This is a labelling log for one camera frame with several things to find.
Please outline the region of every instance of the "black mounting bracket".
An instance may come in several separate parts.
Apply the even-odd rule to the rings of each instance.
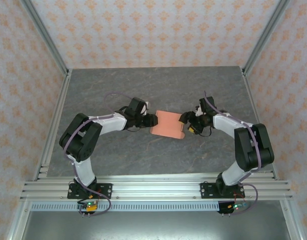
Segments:
[[[235,197],[241,199],[241,196],[245,197],[245,190],[242,186],[236,184],[233,186],[226,186],[221,194],[215,182],[203,182],[200,183],[200,194],[202,199],[233,199]]]
[[[96,192],[99,192],[105,195],[107,198],[111,199],[112,192],[113,192],[113,184],[112,183],[96,183],[92,187]],[[90,195],[89,191],[86,191],[78,182],[73,182],[69,184],[68,199],[88,199]]]

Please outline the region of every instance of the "wall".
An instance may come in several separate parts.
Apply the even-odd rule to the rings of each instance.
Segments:
[[[33,0],[69,68],[244,66],[278,2]]]
[[[19,0],[0,0],[0,240],[32,179],[63,76]]]
[[[248,81],[307,228],[307,0],[291,0]]]

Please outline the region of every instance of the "pink object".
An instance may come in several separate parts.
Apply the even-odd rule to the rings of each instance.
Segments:
[[[158,110],[156,116],[158,117],[158,124],[150,129],[151,134],[174,139],[185,137],[185,133],[182,132],[184,125],[179,121],[181,114]]]

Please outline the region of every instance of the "gray marble surface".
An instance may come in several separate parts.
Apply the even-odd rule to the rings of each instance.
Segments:
[[[238,66],[73,70],[48,177],[73,175],[58,144],[60,136],[77,113],[109,114],[103,102],[106,93],[120,91],[149,101],[149,113],[163,110],[182,114],[195,109],[204,90],[213,96],[219,109],[256,122]],[[107,101],[114,110],[130,102],[120,95],[110,96]],[[102,135],[91,156],[92,169],[96,175],[204,173],[224,171],[235,161],[234,140],[225,133],[213,130],[210,137],[202,137],[187,128],[184,132],[184,139],[153,135],[149,128]]]

